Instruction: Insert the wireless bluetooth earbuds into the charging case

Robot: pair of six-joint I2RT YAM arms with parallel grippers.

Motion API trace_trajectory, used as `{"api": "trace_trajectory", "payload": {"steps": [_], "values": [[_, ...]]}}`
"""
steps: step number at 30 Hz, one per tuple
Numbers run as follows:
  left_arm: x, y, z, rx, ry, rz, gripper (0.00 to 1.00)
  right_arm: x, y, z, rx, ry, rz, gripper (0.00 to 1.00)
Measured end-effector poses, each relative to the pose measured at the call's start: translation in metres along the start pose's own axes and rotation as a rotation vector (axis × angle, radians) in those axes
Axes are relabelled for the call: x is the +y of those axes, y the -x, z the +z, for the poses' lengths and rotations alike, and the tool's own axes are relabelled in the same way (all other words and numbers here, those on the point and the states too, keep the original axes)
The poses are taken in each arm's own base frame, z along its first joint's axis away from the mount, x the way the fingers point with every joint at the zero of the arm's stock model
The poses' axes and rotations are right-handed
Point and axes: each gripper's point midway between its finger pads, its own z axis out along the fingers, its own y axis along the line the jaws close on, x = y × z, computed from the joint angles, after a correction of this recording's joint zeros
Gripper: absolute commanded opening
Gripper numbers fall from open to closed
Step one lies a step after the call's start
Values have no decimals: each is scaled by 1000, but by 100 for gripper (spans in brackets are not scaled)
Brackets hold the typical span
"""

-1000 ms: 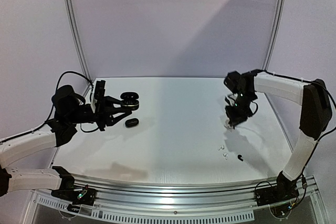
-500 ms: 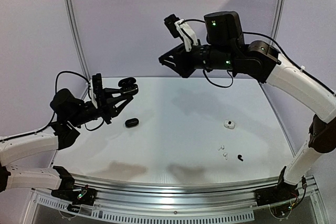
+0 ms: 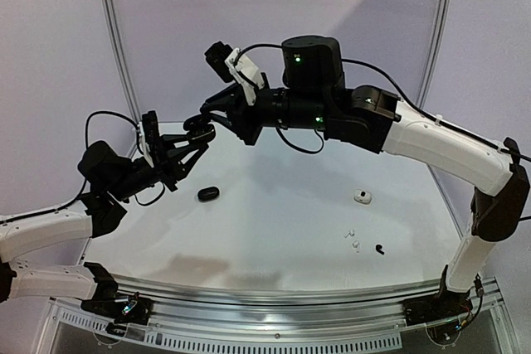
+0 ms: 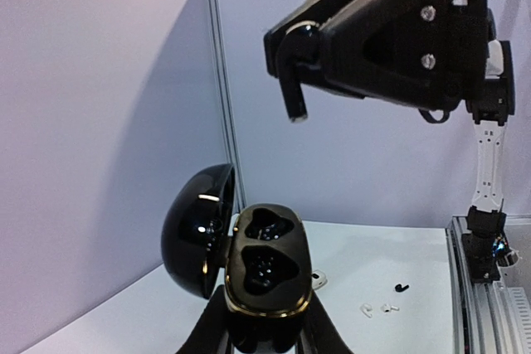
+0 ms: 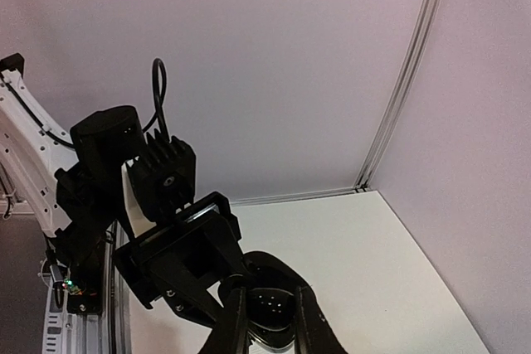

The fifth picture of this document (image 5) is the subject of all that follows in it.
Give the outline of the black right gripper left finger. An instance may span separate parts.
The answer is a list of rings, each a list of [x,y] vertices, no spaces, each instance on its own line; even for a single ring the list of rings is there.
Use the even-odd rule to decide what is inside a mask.
[[[222,315],[198,353],[246,354],[248,353],[247,331],[246,289],[234,289],[228,296]]]

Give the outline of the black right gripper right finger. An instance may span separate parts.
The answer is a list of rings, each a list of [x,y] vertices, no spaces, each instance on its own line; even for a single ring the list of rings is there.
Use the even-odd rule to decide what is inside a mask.
[[[310,286],[297,288],[295,302],[295,353],[347,354]]]

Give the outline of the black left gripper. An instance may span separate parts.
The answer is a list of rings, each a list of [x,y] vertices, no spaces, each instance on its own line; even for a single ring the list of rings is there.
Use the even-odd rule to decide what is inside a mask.
[[[214,327],[222,306],[208,289],[232,275],[251,277],[240,239],[229,200],[213,192],[119,247],[114,261],[145,308],[162,298],[178,317]]]

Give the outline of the black oval charging case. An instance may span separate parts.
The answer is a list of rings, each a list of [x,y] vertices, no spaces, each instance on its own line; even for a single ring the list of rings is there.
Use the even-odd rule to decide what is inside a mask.
[[[264,251],[243,255],[243,274],[234,273],[222,280],[217,289],[225,303],[229,293],[246,291],[248,333],[263,347],[287,350],[295,339],[295,291],[309,284],[289,265]]]

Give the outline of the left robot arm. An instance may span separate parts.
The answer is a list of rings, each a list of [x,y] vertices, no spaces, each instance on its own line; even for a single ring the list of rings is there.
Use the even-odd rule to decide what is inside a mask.
[[[163,61],[152,64],[147,124],[119,105],[69,130],[32,97],[24,66],[18,53],[1,61],[1,163],[41,225],[56,304],[101,315],[105,275],[117,270],[145,307],[163,298],[180,317],[214,325],[222,301],[210,287],[222,298],[249,292],[256,274],[227,198],[196,197],[196,154],[165,120]]]

